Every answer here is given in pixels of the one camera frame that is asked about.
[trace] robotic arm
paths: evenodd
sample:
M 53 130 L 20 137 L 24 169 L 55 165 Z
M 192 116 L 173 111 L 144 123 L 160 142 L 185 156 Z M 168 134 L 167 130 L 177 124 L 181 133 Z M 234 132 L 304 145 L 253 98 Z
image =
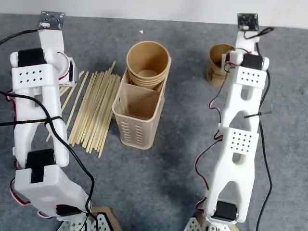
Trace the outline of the robotic arm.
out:
M 239 14 L 238 22 L 236 49 L 222 56 L 222 68 L 225 63 L 232 63 L 235 68 L 229 73 L 231 85 L 219 124 L 223 135 L 222 148 L 203 205 L 207 220 L 204 227 L 208 230 L 209 227 L 230 230 L 230 225 L 246 220 L 255 180 L 259 116 L 253 115 L 259 113 L 269 59 L 255 51 L 255 44 L 260 40 L 257 14 Z M 248 90 L 247 99 L 241 97 L 243 89 Z M 245 116 L 246 129 L 230 127 L 239 112 Z M 236 185 L 237 200 L 228 202 L 219 199 L 225 186 L 232 181 Z
M 66 126 L 61 120 L 59 85 L 73 86 L 79 79 L 72 58 L 64 53 L 62 26 L 64 13 L 42 12 L 39 23 L 41 48 L 11 54 L 13 92 L 42 96 L 42 104 L 57 134 L 67 142 Z M 46 119 L 41 107 L 29 99 L 16 98 L 16 119 Z M 50 217 L 72 221 L 85 217 L 88 195 L 61 170 L 69 163 L 67 148 L 55 137 L 49 123 L 54 149 L 31 150 L 40 123 L 17 124 L 14 129 L 15 155 L 20 170 L 16 171 L 14 188 L 31 204 Z

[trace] paper cup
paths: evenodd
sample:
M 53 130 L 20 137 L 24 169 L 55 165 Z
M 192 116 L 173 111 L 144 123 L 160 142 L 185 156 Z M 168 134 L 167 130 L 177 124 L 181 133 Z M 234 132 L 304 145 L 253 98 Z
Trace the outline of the paper cup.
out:
M 213 86 L 220 87 L 226 77 L 226 72 L 221 70 L 222 54 L 234 49 L 235 48 L 229 44 L 218 44 L 211 48 L 209 52 L 206 79 Z
M 161 44 L 137 43 L 127 54 L 129 77 L 137 86 L 154 88 L 166 78 L 169 59 L 168 51 Z

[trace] gray carpet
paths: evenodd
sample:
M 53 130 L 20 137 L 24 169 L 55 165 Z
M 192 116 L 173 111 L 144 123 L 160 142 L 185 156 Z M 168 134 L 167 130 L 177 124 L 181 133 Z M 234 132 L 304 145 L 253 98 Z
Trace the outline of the gray carpet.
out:
M 36 27 L 37 16 L 1 15 L 0 37 Z M 68 17 L 64 25 L 67 54 L 80 70 L 105 70 L 113 60 L 122 74 L 129 48 L 141 40 L 165 45 L 172 57 L 166 88 L 166 103 L 152 149 L 142 151 L 122 145 L 115 120 L 110 125 L 101 159 L 74 147 L 96 179 L 94 205 L 114 209 L 126 231 L 180 231 L 204 196 L 205 186 L 195 174 L 196 156 L 213 141 L 218 116 L 207 107 L 217 93 L 204 79 L 209 48 L 215 43 L 234 44 L 236 26 L 204 23 L 160 22 Z M 308 226 L 308 31 L 276 28 L 261 38 L 260 49 L 270 59 L 272 85 L 262 117 L 266 136 L 273 192 L 264 211 L 260 230 L 306 230 Z M 39 46 L 37 34 L 15 38 L 0 47 L 1 90 L 11 88 L 9 55 L 13 51 Z M 216 104 L 224 106 L 225 88 Z M 1 121 L 13 118 L 13 107 L 0 99 Z M 0 230 L 55 230 L 59 222 L 45 220 L 30 206 L 21 207 L 9 193 L 14 177 L 13 128 L 0 128 Z M 47 132 L 39 128 L 33 149 L 51 147 Z M 219 145 L 200 162 L 210 176 Z M 71 158 L 65 172 L 86 191 L 90 181 Z M 247 220 L 240 227 L 254 230 L 261 205 L 269 188 L 261 142 L 256 154 L 256 180 Z

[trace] white wall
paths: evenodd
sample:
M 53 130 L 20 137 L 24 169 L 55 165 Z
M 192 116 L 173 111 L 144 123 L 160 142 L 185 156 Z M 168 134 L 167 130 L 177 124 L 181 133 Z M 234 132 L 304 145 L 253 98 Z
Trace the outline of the white wall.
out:
M 263 26 L 308 28 L 308 0 L 0 0 L 0 13 L 174 20 L 237 24 L 237 13 L 258 13 Z

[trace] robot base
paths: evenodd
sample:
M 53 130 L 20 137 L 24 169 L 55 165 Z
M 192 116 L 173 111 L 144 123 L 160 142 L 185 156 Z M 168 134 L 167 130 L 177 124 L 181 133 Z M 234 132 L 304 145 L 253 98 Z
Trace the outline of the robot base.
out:
M 110 207 L 93 207 L 92 213 L 97 217 L 99 230 L 101 231 L 122 231 L 122 228 L 113 214 Z M 82 225 L 85 221 L 85 216 L 80 217 L 74 222 L 64 221 L 57 231 L 96 231 L 95 221 L 87 220 L 87 228 Z
M 195 212 L 189 219 L 184 231 L 240 231 L 235 225 L 211 223 L 202 212 Z

